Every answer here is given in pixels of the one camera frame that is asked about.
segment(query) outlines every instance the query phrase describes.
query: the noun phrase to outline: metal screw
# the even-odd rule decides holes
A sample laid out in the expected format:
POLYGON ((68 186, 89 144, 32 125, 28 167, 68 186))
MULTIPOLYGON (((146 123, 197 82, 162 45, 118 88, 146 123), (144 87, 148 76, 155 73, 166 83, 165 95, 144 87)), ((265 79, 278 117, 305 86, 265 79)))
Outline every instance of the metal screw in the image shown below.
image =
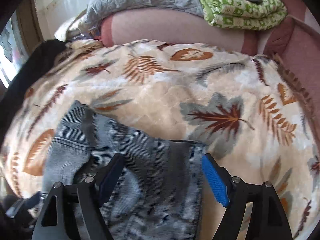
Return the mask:
POLYGON ((62 183, 60 181, 56 182, 55 184, 53 184, 54 188, 58 188, 61 187, 62 183))
POLYGON ((94 180, 94 178, 91 177, 91 176, 89 176, 89 177, 86 177, 84 181, 85 181, 86 183, 90 183, 90 182, 93 182, 93 180, 94 180))
POLYGON ((239 177, 237 177, 237 176, 234 176, 234 177, 232 177, 232 181, 234 183, 239 183, 241 181, 241 179, 239 177))
POLYGON ((266 181, 264 185, 266 185, 266 187, 272 187, 272 183, 270 181, 266 181))

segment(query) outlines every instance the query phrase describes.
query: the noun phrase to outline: beige blanket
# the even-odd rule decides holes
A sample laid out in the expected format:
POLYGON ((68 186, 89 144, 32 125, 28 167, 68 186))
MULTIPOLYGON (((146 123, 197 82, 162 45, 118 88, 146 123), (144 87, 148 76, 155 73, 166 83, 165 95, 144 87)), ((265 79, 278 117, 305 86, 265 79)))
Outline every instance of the beige blanket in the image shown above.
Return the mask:
MULTIPOLYGON (((270 180, 292 234, 319 220, 319 157, 298 98, 278 64, 205 44, 141 40, 105 48, 75 41, 26 93, 2 148, 2 166, 24 198, 41 189, 48 146, 74 100, 165 139, 201 140, 218 164, 247 183, 270 180)), ((211 240, 225 209, 204 181, 201 239, 211 240)), ((238 239, 250 219, 247 205, 238 239)))

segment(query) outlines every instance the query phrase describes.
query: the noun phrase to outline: green fabric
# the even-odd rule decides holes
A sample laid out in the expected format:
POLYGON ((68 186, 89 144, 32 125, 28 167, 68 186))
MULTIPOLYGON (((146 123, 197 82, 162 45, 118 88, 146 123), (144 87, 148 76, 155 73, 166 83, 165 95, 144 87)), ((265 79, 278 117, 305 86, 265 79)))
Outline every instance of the green fabric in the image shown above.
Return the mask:
POLYGON ((280 0, 200 0, 204 19, 212 26, 247 30, 267 30, 282 22, 287 8, 280 0))

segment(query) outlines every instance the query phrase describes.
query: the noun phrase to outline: textured blue rubber pad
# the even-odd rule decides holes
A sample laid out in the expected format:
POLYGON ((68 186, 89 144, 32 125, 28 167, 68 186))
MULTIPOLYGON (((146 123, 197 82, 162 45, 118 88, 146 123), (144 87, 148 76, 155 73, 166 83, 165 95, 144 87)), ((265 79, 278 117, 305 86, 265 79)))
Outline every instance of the textured blue rubber pad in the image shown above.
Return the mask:
POLYGON ((216 200, 224 207, 227 207, 230 202, 227 195, 227 187, 205 155, 202 157, 202 171, 209 182, 216 200))

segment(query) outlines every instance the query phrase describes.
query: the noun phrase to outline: denim fabric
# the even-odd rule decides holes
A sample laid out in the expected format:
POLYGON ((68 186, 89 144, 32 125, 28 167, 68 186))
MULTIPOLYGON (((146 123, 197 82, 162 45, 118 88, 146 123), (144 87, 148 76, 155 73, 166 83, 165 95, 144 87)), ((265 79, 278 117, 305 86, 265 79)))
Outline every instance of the denim fabric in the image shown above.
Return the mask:
MULTIPOLYGON (((111 160, 125 168, 100 211, 114 239, 194 239, 198 235, 206 145, 152 138, 75 101, 49 147, 43 192, 56 181, 78 183, 111 160)), ((78 228, 87 238, 79 209, 78 228)))

